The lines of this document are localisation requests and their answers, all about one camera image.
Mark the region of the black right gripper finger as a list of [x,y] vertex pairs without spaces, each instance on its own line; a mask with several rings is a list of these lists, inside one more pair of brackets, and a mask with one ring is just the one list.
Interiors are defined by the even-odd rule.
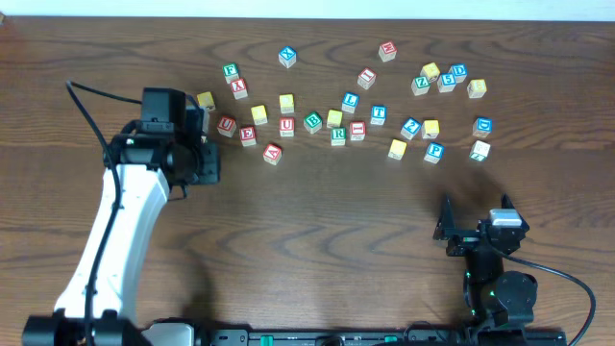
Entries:
[[455,229],[455,218],[451,200],[447,194],[442,198],[440,215],[438,217],[437,231],[452,231]]
[[514,210],[515,207],[510,199],[510,197],[504,193],[501,198],[501,208],[506,210]]

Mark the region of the blue P block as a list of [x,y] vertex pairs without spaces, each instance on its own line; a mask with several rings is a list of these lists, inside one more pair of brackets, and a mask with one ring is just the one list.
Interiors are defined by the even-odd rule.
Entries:
[[438,143],[432,142],[429,144],[424,160],[433,164],[437,164],[443,157],[445,148]]

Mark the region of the red E block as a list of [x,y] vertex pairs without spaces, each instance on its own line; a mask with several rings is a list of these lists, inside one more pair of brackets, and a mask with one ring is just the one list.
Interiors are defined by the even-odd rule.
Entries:
[[256,129],[254,126],[242,127],[239,131],[240,142],[244,147],[257,144]]

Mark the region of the green R block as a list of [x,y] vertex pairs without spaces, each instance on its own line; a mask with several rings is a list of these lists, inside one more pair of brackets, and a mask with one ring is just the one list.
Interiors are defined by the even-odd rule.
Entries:
[[344,146],[347,139],[344,127],[331,128],[331,146]]

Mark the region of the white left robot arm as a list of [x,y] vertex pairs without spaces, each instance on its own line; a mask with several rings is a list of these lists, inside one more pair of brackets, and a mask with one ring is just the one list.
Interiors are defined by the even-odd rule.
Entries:
[[103,192],[78,266],[49,316],[30,316],[24,345],[206,345],[194,322],[167,319],[146,329],[136,295],[151,235],[174,187],[220,180],[217,146],[207,140],[209,115],[177,89],[146,87],[140,117],[105,140],[82,114],[103,149]]

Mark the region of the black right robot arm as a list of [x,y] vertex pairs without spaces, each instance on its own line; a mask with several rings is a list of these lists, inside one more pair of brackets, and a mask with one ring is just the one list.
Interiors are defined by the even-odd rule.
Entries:
[[520,248],[528,230],[507,195],[474,229],[459,228],[450,199],[443,198],[433,238],[447,242],[447,256],[465,259],[464,300],[472,311],[464,326],[466,339],[479,342],[489,333],[521,332],[533,321],[536,279],[504,269],[504,258]]

